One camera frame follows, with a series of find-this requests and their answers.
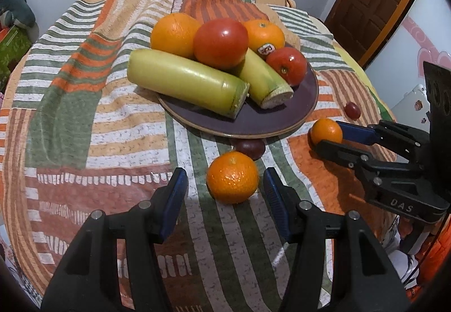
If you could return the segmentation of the large orange with sticker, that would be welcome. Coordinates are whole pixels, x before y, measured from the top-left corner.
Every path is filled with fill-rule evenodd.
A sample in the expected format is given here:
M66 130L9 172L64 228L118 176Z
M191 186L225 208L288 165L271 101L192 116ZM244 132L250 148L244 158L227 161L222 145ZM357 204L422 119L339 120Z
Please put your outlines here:
M151 32L151 48L193 59L193 40L201 22L185 13L171 13L161 18Z

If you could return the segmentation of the small mandarin orange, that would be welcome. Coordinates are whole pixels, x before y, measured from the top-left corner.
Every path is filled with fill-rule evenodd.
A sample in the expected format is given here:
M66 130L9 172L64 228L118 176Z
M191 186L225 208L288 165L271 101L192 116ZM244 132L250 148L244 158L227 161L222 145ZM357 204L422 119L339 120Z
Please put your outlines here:
M220 203L242 203L258 189L258 168L247 155L230 151L211 163L206 184L212 197Z
M341 143L343 140L342 129L339 124L329 118L318 119L309 131L310 140L314 145L322 140Z

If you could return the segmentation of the dark purple round plate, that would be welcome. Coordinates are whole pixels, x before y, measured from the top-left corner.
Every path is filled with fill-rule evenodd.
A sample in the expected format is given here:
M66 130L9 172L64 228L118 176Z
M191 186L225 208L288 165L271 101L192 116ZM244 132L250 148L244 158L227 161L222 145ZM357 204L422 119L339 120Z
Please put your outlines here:
M264 139L296 130L314 111L319 87L312 68L306 69L304 80L292 89L292 98L273 109L261 109L247 95L234 119L179 99L156 94L164 109L183 124L212 135L235 139Z

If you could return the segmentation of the red tomato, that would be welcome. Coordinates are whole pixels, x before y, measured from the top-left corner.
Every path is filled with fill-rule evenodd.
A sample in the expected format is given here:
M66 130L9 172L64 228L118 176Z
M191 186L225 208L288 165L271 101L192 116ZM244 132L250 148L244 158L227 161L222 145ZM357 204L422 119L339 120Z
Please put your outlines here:
M306 76L307 60L295 48L277 49L266 58L269 64L291 86L298 86Z
M230 18L210 20L197 30L193 40L195 58L210 67L228 71L241 64L248 51L248 31Z

